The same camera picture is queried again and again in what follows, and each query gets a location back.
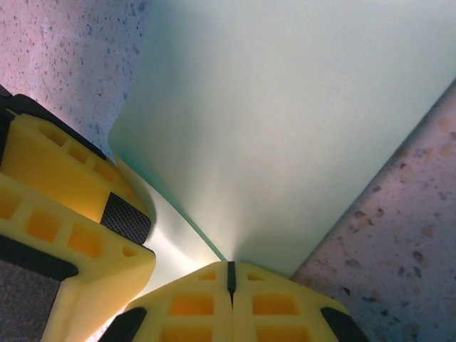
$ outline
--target yellow foam piece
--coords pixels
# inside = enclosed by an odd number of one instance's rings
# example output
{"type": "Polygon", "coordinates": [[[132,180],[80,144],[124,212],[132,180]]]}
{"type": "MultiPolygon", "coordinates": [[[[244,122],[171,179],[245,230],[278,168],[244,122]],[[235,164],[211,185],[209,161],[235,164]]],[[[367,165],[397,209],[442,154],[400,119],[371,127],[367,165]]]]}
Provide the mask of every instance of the yellow foam piece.
{"type": "Polygon", "coordinates": [[[134,342],[232,341],[227,264],[216,262],[130,303],[147,310],[134,342]]]}
{"type": "Polygon", "coordinates": [[[42,341],[84,341],[143,289],[155,268],[150,250],[4,174],[0,234],[79,270],[62,281],[42,341]]]}
{"type": "Polygon", "coordinates": [[[11,121],[0,172],[95,222],[111,192],[150,216],[111,160],[28,114],[11,121]]]}
{"type": "Polygon", "coordinates": [[[147,313],[134,342],[333,342],[321,313],[342,304],[251,264],[236,263],[233,304],[228,264],[216,262],[128,305],[147,313]]]}
{"type": "Polygon", "coordinates": [[[233,341],[336,342],[320,310],[342,304],[260,267],[236,263],[233,341]]]}

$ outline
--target terrazzo surface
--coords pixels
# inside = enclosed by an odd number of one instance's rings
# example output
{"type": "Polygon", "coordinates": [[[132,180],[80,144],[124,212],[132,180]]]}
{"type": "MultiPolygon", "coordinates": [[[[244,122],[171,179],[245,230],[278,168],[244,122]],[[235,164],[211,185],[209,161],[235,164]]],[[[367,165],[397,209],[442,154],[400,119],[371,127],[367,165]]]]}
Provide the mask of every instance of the terrazzo surface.
{"type": "MultiPolygon", "coordinates": [[[[149,1],[0,4],[0,83],[112,156],[149,1]]],[[[350,310],[372,341],[456,341],[456,87],[369,184],[294,280],[350,310]]]]}

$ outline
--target square cutout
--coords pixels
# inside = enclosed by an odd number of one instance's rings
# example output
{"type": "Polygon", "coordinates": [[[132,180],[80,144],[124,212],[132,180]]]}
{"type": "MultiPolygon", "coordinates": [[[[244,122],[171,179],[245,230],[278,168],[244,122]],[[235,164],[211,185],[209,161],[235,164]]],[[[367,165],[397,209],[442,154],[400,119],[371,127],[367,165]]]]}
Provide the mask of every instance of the square cutout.
{"type": "Polygon", "coordinates": [[[264,281],[264,278],[254,273],[247,274],[247,279],[250,281],[264,281]]]}
{"type": "Polygon", "coordinates": [[[162,342],[212,342],[210,326],[166,326],[162,342]]]}
{"type": "Polygon", "coordinates": [[[103,248],[101,235],[83,224],[73,226],[68,247],[93,258],[99,258],[103,248]]]}
{"type": "Polygon", "coordinates": [[[217,278],[217,273],[215,271],[207,272],[198,276],[199,280],[215,280],[217,278]]]}
{"type": "Polygon", "coordinates": [[[170,316],[211,316],[214,298],[209,294],[179,294],[172,300],[170,316]]]}
{"type": "Polygon", "coordinates": [[[136,255],[136,251],[133,248],[128,247],[128,246],[124,246],[122,248],[122,253],[127,258],[134,257],[136,255]]]}
{"type": "Polygon", "coordinates": [[[28,219],[26,233],[40,240],[53,243],[60,225],[61,221],[58,217],[46,210],[37,208],[28,219]]]}
{"type": "Polygon", "coordinates": [[[105,180],[107,180],[109,183],[114,182],[114,174],[113,171],[109,169],[109,167],[101,162],[100,160],[97,160],[95,162],[95,166],[93,167],[93,171],[97,172],[101,177],[103,177],[105,180]]]}
{"type": "Polygon", "coordinates": [[[285,316],[299,314],[293,296],[288,294],[256,294],[252,296],[253,314],[258,316],[285,316]]]}
{"type": "Polygon", "coordinates": [[[303,326],[257,326],[255,331],[256,342],[311,342],[303,326]]]}
{"type": "Polygon", "coordinates": [[[60,147],[62,147],[63,144],[65,144],[66,142],[66,137],[63,135],[63,133],[60,133],[57,130],[54,130],[53,128],[41,127],[39,128],[39,131],[49,140],[52,140],[55,144],[57,144],[60,147]]]}
{"type": "Polygon", "coordinates": [[[0,188],[0,219],[11,219],[22,203],[22,196],[8,187],[0,188]]]}
{"type": "Polygon", "coordinates": [[[71,146],[68,150],[68,154],[82,164],[86,162],[88,157],[88,153],[78,146],[71,146]]]}

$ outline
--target mint green paper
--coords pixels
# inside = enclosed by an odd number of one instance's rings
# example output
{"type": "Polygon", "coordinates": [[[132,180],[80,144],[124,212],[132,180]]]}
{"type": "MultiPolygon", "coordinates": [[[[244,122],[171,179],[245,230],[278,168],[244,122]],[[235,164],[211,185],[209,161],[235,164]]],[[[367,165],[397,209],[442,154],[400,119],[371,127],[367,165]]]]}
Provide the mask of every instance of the mint green paper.
{"type": "Polygon", "coordinates": [[[290,276],[456,76],[454,9],[153,1],[111,147],[219,258],[290,276]]]}

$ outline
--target black rubber pad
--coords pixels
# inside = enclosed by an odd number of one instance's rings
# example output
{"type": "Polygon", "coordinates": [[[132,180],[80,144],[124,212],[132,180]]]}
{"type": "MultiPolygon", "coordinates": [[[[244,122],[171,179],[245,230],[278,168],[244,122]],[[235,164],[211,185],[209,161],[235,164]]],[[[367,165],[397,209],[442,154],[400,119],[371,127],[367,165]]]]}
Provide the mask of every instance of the black rubber pad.
{"type": "Polygon", "coordinates": [[[147,314],[144,308],[134,308],[115,317],[98,342],[131,342],[147,314]]]}
{"type": "Polygon", "coordinates": [[[112,192],[100,223],[136,244],[144,244],[152,227],[147,215],[112,192]]]}
{"type": "Polygon", "coordinates": [[[231,299],[231,306],[233,306],[234,292],[236,292],[236,264],[234,261],[228,261],[227,272],[227,290],[231,299]]]}
{"type": "Polygon", "coordinates": [[[9,98],[11,96],[11,93],[9,91],[7,91],[7,89],[5,89],[5,87],[3,87],[1,84],[0,84],[0,96],[3,98],[9,98]]]}
{"type": "Polygon", "coordinates": [[[5,153],[6,140],[8,139],[9,126],[14,120],[14,115],[0,108],[0,166],[5,153]]]}
{"type": "Polygon", "coordinates": [[[71,263],[0,235],[0,341],[39,341],[71,263]]]}
{"type": "Polygon", "coordinates": [[[369,342],[353,318],[346,313],[333,308],[322,308],[321,313],[339,342],[369,342]]]}

